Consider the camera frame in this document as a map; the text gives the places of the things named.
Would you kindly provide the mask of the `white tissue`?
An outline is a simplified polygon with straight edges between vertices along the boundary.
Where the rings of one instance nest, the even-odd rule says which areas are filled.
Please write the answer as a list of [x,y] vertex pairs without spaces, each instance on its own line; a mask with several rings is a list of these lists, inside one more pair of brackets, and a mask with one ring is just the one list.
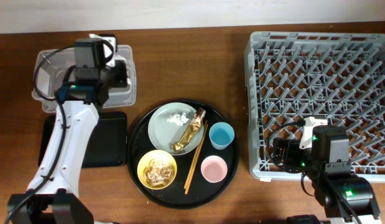
[[170,115],[167,118],[168,123],[174,123],[177,126],[183,126],[187,124],[190,121],[190,119],[187,117],[187,114],[185,112],[183,113],[175,113]]

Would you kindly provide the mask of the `gold snack wrapper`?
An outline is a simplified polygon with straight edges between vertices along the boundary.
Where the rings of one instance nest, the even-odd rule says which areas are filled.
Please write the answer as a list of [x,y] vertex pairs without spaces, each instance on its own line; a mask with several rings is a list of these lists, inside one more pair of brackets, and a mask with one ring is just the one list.
[[171,148],[174,152],[178,153],[182,151],[193,139],[199,129],[202,127],[203,119],[205,117],[206,111],[200,108],[191,119],[191,122],[188,124],[186,130],[183,132],[180,139],[171,144]]

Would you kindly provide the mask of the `yellow bowl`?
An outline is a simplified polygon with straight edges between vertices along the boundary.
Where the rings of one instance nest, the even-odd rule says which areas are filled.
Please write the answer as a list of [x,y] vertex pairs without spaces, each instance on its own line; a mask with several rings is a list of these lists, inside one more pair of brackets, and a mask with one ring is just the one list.
[[153,151],[149,151],[147,152],[146,154],[144,154],[142,156],[142,158],[140,159],[138,165],[137,165],[137,177],[140,181],[140,183],[147,187],[148,189],[151,189],[151,190],[161,190],[161,189],[164,189],[166,187],[168,187],[174,180],[175,180],[175,177],[173,178],[173,180],[166,186],[163,186],[163,187],[158,187],[158,188],[152,188],[146,181],[146,179],[144,178],[143,176],[143,170],[146,166],[148,166],[148,163],[149,161],[151,161],[152,159],[158,159],[158,160],[164,160],[164,161],[169,161],[173,167],[174,167],[174,170],[175,170],[175,177],[177,175],[177,163],[174,159],[174,157],[169,154],[168,152],[166,151],[161,151],[161,150],[153,150]]

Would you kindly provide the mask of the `food scraps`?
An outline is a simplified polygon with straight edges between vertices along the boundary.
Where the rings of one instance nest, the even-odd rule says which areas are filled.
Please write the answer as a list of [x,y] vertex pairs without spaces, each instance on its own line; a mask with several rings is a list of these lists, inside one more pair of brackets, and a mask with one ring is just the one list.
[[169,161],[152,159],[143,170],[143,176],[152,188],[168,185],[175,177],[175,170]]

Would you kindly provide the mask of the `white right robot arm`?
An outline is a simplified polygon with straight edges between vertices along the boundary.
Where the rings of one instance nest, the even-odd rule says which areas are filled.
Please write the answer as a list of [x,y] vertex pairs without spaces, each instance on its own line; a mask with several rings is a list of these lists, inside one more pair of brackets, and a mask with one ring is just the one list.
[[308,177],[317,202],[331,223],[381,223],[371,184],[351,173],[348,140],[318,138],[311,149],[300,149],[299,140],[275,138],[274,163],[288,173]]

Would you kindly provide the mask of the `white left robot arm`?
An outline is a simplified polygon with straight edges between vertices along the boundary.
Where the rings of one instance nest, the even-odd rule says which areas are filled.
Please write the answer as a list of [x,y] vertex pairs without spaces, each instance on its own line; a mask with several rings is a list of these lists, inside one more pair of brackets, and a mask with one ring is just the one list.
[[56,122],[40,167],[24,194],[13,194],[6,223],[94,223],[79,200],[81,167],[91,134],[109,98],[109,90],[125,84],[127,68],[74,65],[55,92]]

